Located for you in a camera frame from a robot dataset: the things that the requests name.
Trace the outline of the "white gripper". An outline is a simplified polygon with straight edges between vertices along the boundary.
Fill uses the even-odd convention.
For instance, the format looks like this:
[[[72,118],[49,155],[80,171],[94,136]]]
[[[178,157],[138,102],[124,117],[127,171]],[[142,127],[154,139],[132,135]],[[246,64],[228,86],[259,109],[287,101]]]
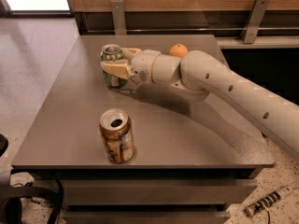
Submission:
[[[121,51],[125,59],[102,61],[102,69],[115,77],[131,79],[136,84],[152,84],[153,65],[161,52],[138,48],[121,48]]]

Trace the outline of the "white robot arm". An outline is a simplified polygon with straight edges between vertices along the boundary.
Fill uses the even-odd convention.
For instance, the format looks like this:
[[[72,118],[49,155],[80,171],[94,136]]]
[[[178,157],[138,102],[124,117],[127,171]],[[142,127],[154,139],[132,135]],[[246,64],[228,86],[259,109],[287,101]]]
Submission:
[[[218,96],[294,159],[299,158],[299,106],[233,72],[201,50],[181,57],[157,50],[103,46],[101,68],[111,88],[161,85],[187,100]]]

